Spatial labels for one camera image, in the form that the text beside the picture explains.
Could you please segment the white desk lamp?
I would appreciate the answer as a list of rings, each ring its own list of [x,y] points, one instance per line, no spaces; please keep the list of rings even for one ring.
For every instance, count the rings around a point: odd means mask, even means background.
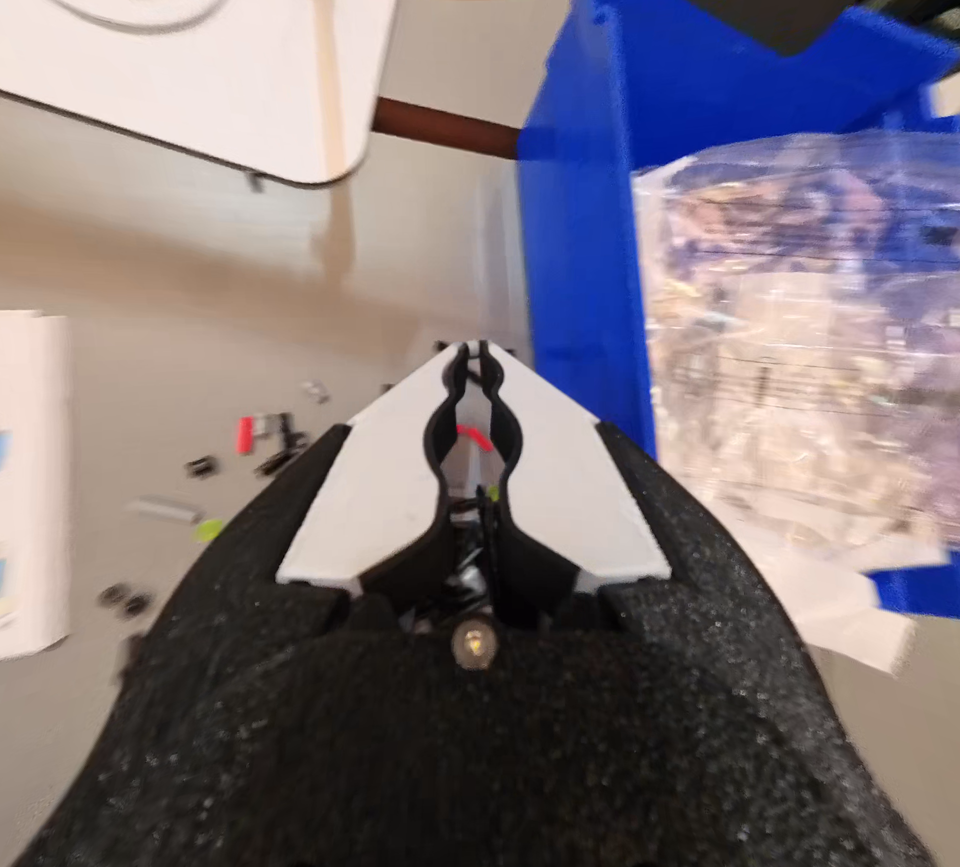
[[[292,185],[362,161],[398,0],[1,0],[2,96]]]

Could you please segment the blue storage bin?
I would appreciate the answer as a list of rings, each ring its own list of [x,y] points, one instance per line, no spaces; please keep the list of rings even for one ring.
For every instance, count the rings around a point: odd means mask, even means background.
[[[957,132],[958,38],[845,9],[780,55],[688,0],[571,0],[519,136],[535,369],[656,454],[634,173],[719,146]]]

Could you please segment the clear plastic bags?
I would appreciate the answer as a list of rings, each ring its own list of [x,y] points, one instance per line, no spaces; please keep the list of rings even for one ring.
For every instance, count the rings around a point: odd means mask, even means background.
[[[888,674],[958,617],[958,161],[867,129],[631,177],[658,460],[809,646]]]

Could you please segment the pile of small brick parts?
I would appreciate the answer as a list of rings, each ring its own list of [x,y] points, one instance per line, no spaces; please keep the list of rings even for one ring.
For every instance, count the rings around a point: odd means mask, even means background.
[[[495,446],[490,428],[480,428],[472,422],[459,423],[457,434],[471,444],[471,456],[476,465],[482,457],[491,459]],[[270,453],[254,469],[254,475],[263,480],[275,479],[280,472],[294,463],[308,447],[309,437],[295,428],[293,415],[289,412],[256,414],[240,417],[236,426],[235,448],[239,456],[253,455],[259,443],[276,441],[277,450]],[[217,516],[204,513],[203,521]],[[152,605],[153,595],[147,590],[134,588],[125,582],[109,585],[97,595],[97,604],[103,609],[115,610],[118,617],[134,619],[143,615]]]

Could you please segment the grey desk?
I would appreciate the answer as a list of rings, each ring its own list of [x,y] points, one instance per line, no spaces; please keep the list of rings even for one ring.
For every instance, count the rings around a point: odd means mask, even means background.
[[[346,423],[436,356],[487,341],[538,373],[522,215],[441,210],[466,154],[377,133],[334,187],[269,185],[66,120],[2,191],[2,309],[64,317],[69,636],[2,663],[2,865],[933,865],[839,723],[774,591],[626,432],[604,442],[671,566],[498,613],[477,670],[436,607],[448,576],[358,597],[277,570]],[[103,201],[100,223],[59,161]],[[237,422],[309,437],[277,477]],[[159,496],[224,519],[129,513]],[[452,558],[459,553],[454,528]],[[97,604],[152,594],[126,619]]]

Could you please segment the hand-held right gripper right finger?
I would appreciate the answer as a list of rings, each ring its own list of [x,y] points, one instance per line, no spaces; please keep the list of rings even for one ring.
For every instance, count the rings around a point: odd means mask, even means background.
[[[537,621],[575,595],[669,580],[599,418],[491,342],[480,344],[480,379],[503,461],[490,558],[497,607]]]

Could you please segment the open instruction booklet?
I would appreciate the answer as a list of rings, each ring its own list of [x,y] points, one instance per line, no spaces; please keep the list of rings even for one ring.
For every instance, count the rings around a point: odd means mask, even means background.
[[[69,630],[71,364],[65,317],[1,313],[1,659]]]

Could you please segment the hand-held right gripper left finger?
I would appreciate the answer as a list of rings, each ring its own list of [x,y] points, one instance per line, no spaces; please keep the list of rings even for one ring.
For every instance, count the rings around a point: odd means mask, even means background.
[[[446,578],[442,464],[457,441],[469,357],[467,344],[448,345],[346,422],[276,583],[398,596],[401,574],[421,560],[424,580]]]

